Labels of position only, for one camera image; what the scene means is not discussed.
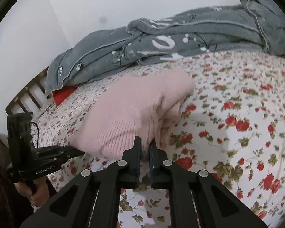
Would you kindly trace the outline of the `left hand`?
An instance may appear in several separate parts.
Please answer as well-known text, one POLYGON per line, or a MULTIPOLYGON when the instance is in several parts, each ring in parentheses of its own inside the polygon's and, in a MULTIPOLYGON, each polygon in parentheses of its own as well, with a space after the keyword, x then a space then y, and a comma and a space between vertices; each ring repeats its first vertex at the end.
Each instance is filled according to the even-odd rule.
POLYGON ((17 191, 22 196, 29 199, 33 206, 43 206, 50 199, 49 188, 46 183, 47 177, 42 177, 34 180, 34 184, 37 187, 35 194, 32 194, 32 190, 28 187, 26 183, 17 182, 14 183, 17 191))

